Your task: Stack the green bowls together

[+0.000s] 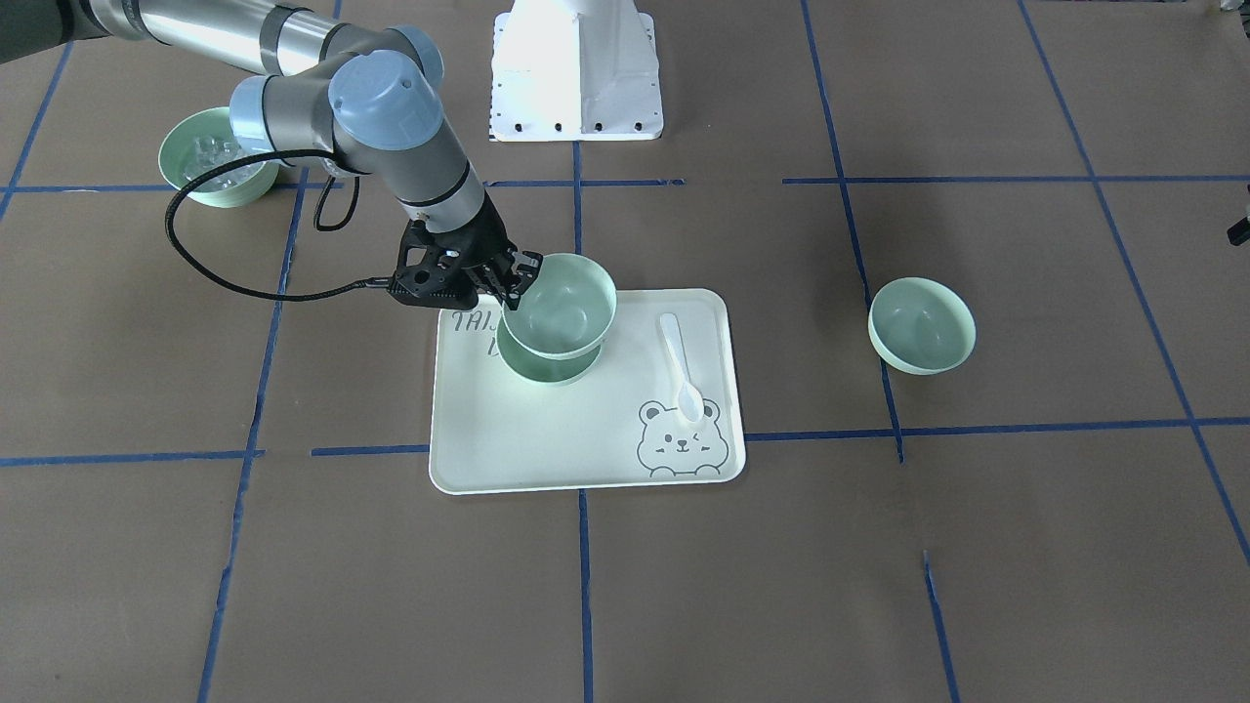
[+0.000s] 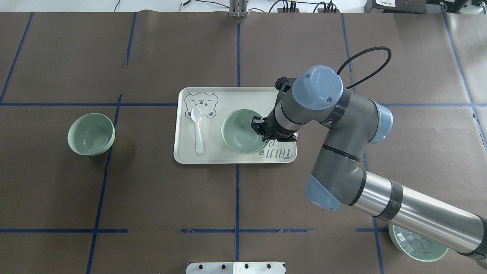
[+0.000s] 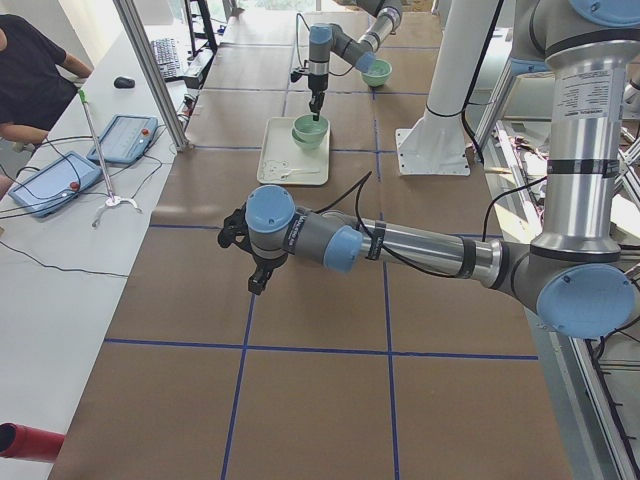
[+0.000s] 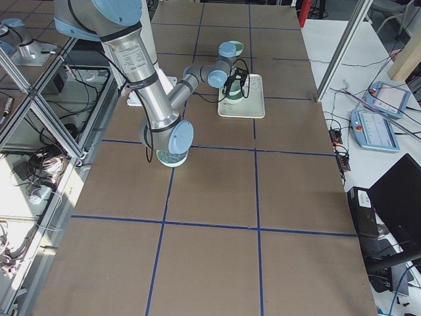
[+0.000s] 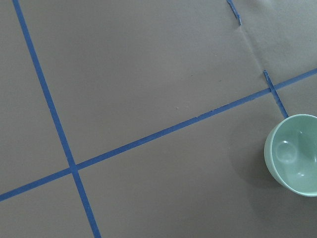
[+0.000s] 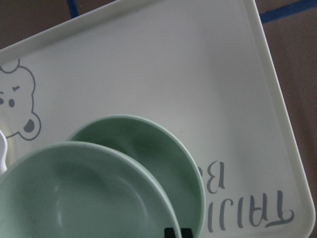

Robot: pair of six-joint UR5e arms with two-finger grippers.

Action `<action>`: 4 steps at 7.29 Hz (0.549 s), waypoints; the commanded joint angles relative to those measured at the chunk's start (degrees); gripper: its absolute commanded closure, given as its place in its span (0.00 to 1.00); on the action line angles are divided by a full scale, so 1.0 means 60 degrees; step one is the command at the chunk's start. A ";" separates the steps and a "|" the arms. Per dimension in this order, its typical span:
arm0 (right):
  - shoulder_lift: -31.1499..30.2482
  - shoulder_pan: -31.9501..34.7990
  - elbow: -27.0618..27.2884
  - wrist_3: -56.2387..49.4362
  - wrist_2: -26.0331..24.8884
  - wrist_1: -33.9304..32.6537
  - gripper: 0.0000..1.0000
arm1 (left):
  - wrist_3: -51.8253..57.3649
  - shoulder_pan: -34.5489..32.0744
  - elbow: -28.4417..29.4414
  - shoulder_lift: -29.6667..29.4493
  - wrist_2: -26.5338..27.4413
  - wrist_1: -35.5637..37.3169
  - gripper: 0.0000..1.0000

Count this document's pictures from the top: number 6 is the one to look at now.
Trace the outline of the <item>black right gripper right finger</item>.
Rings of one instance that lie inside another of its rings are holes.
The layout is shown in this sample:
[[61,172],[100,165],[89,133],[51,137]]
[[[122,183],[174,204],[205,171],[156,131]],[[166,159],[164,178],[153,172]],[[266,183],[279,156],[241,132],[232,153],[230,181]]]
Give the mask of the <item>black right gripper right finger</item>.
[[181,228],[182,238],[193,238],[193,233],[191,228]]

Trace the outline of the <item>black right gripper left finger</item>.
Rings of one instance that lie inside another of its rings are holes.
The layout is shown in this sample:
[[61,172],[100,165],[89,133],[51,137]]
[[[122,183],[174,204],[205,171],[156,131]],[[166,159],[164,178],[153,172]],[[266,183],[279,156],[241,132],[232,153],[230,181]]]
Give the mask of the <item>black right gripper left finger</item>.
[[174,228],[165,228],[164,229],[164,238],[175,238]]

